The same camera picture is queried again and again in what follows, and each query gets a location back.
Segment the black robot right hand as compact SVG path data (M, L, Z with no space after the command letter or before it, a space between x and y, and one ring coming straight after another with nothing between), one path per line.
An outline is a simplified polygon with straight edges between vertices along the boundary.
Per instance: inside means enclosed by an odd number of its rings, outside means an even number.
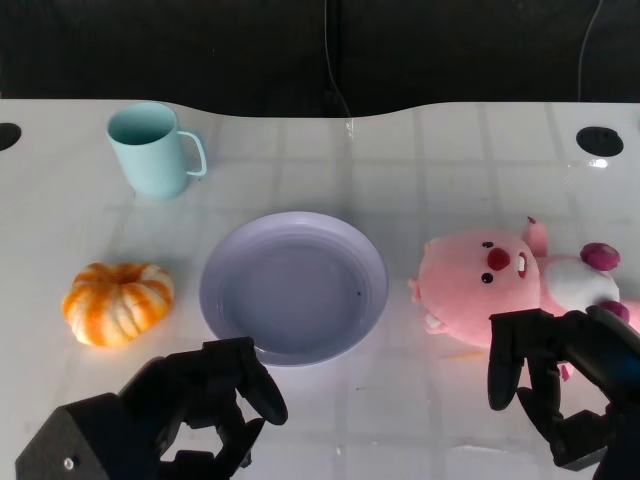
M518 399L560 468L595 466L597 479L638 478L638 334L596 306L561 317L540 309L510 312L490 321L490 407L501 411ZM565 363L608 399L604 414L561 414L559 367Z

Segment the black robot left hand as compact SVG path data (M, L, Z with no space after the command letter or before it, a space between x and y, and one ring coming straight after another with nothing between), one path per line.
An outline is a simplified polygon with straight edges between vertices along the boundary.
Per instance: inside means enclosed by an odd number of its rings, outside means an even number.
M249 337L206 342L199 350L158 357L119 392L126 411L150 442L154 479L230 479L251 464L264 425L281 426L288 410ZM222 448L162 455L185 424L213 427Z

